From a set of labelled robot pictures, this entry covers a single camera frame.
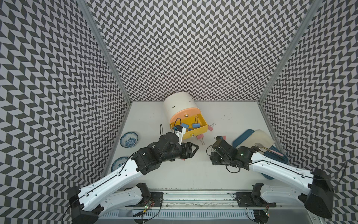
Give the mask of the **blue binder clip mid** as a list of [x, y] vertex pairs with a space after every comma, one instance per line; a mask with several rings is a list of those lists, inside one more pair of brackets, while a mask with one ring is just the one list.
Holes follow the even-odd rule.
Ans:
[[183, 128], [185, 128], [185, 129], [188, 129], [189, 128], [189, 125], [187, 125], [187, 124], [185, 124], [185, 123], [181, 123], [180, 124]]

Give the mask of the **yellow drawer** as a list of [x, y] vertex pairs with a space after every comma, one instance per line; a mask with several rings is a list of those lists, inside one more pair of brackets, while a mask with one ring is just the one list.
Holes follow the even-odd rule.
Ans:
[[[198, 117], [199, 118], [199, 123], [201, 124], [201, 127], [200, 128], [195, 128], [193, 129], [192, 127], [192, 124], [194, 123], [194, 120], [195, 120], [195, 117]], [[180, 126], [181, 123], [185, 123], [187, 125], [189, 125], [189, 128], [192, 128], [193, 130], [192, 131], [186, 131], [185, 135], [184, 135], [184, 140], [185, 139], [189, 139], [191, 137], [195, 137], [199, 134], [204, 134], [205, 132], [207, 132], [208, 130], [208, 124], [206, 122], [206, 120], [204, 119], [203, 115], [202, 114], [198, 114], [196, 116], [193, 116], [193, 117], [190, 117], [190, 118], [186, 118], [184, 119], [183, 121], [181, 121], [180, 118], [177, 118], [175, 120], [175, 122], [173, 123], [169, 123], [170, 124], [170, 128], [173, 128], [174, 125], [176, 126]]]

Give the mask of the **orange top drawer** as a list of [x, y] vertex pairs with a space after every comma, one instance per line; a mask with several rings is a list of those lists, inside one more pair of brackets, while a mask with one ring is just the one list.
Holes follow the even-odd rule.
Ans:
[[183, 121], [186, 118], [190, 118], [193, 116], [196, 116], [198, 114], [201, 114], [201, 110], [197, 107], [191, 107], [184, 110], [181, 110], [179, 112], [176, 112], [174, 115], [171, 116], [170, 123], [175, 122], [177, 118], [180, 118], [181, 121]]

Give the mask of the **white round drawer cabinet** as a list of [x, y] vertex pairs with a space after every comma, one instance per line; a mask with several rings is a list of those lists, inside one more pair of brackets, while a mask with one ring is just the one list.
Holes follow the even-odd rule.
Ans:
[[192, 96], [187, 92], [175, 93], [166, 98], [164, 101], [164, 110], [169, 120], [171, 119], [171, 116], [174, 115], [176, 112], [191, 107], [198, 108]]

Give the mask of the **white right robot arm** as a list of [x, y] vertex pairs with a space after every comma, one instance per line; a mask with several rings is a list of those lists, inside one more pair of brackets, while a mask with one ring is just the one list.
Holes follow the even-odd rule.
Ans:
[[220, 136], [211, 147], [209, 158], [213, 165], [258, 172], [288, 185], [283, 190], [267, 189], [261, 193], [260, 197], [266, 203], [297, 202], [319, 217], [333, 217], [335, 189], [325, 171], [295, 168], [261, 154], [257, 146], [235, 148]]

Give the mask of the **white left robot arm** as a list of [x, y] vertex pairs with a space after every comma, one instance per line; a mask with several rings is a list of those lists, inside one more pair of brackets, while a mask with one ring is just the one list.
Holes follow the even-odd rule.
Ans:
[[120, 191], [128, 183], [157, 170], [163, 162], [190, 159], [199, 150], [191, 142], [180, 143], [172, 133], [161, 135], [157, 142], [134, 152], [117, 170], [86, 187], [71, 187], [67, 191], [71, 221], [74, 224], [94, 224], [110, 211], [143, 202], [147, 211], [154, 203], [145, 183]]

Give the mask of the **pink binder clip centre top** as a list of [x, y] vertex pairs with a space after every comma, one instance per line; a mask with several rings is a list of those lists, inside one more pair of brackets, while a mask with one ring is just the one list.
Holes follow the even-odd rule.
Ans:
[[205, 145], [204, 134], [199, 134], [196, 138], [202, 143], [202, 145]]

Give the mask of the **pink binder clip far right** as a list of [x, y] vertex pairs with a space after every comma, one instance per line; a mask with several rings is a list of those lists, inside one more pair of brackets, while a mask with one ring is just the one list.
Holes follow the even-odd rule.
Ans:
[[208, 125], [208, 130], [212, 132], [214, 126], [216, 126], [216, 123], [213, 123], [213, 124], [211, 124], [211, 125]]

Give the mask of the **beige cloth napkin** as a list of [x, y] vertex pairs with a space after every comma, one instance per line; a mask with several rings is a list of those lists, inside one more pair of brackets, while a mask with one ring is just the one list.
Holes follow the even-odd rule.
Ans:
[[255, 144], [261, 144], [265, 148], [270, 148], [275, 144], [275, 141], [271, 138], [270, 135], [266, 134], [262, 130], [254, 131], [246, 140], [244, 140], [241, 144], [239, 144], [236, 148], [239, 147], [252, 147], [255, 146]]

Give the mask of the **blue patterned bowl far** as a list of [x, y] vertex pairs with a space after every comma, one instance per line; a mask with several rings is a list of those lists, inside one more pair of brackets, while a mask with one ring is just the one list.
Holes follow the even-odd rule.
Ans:
[[137, 144], [139, 136], [136, 132], [127, 132], [120, 138], [120, 145], [124, 148], [131, 148]]

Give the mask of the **blue patterned bowl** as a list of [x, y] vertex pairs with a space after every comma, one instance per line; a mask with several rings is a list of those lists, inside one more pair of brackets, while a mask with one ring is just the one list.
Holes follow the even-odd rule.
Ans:
[[117, 158], [117, 159], [112, 163], [111, 172], [114, 172], [114, 171], [117, 170], [118, 168], [121, 168], [121, 167], [126, 163], [126, 161], [127, 161], [128, 159], [129, 159], [129, 158], [126, 157], [126, 156]]
[[136, 132], [127, 132], [120, 138], [120, 145], [124, 148], [131, 148], [137, 144], [139, 136]]

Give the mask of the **blue patterned bowl near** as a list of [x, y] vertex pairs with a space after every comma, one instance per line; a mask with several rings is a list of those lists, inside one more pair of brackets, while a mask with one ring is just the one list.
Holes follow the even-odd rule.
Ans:
[[129, 158], [126, 157], [126, 156], [117, 158], [117, 159], [112, 163], [111, 172], [114, 172], [114, 171], [117, 170], [118, 168], [121, 168], [121, 167], [126, 163], [126, 161], [127, 161], [128, 159], [129, 159]]

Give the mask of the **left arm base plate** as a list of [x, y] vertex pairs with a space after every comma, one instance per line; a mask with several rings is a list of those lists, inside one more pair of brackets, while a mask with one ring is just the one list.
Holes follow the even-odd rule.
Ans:
[[144, 197], [139, 203], [137, 203], [136, 205], [133, 205], [132, 207], [134, 207], [134, 208], [144, 207], [148, 202], [154, 202], [153, 207], [159, 208], [162, 205], [163, 197], [164, 197], [164, 192], [154, 191], [154, 192], [151, 192], [150, 197]]

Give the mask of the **aluminium front rail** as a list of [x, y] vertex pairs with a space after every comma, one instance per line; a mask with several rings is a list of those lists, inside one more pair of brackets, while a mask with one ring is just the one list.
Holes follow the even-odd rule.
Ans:
[[[150, 197], [151, 192], [148, 189], [133, 187], [124, 191], [117, 191], [107, 197], [99, 198], [98, 195], [91, 193], [79, 193], [78, 199], [84, 208], [88, 208], [90, 203], [94, 208], [100, 206], [104, 208], [104, 212], [122, 209], [124, 207], [132, 207], [139, 203], [144, 197]], [[174, 190], [164, 192], [163, 205], [169, 207], [229, 207], [238, 206], [234, 200], [233, 194], [227, 190]], [[293, 207], [300, 207], [307, 202], [307, 196], [299, 192], [293, 187], [278, 186], [255, 186], [252, 190], [240, 190], [238, 192], [251, 192], [251, 196], [260, 196], [267, 203], [286, 204]], [[154, 202], [148, 202], [146, 206], [153, 206]]]

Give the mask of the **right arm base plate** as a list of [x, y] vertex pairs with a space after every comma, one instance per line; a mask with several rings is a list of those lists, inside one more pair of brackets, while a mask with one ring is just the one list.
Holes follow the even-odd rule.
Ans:
[[240, 208], [276, 208], [276, 203], [267, 203], [260, 196], [251, 196], [251, 192], [236, 192], [233, 194], [234, 200]]

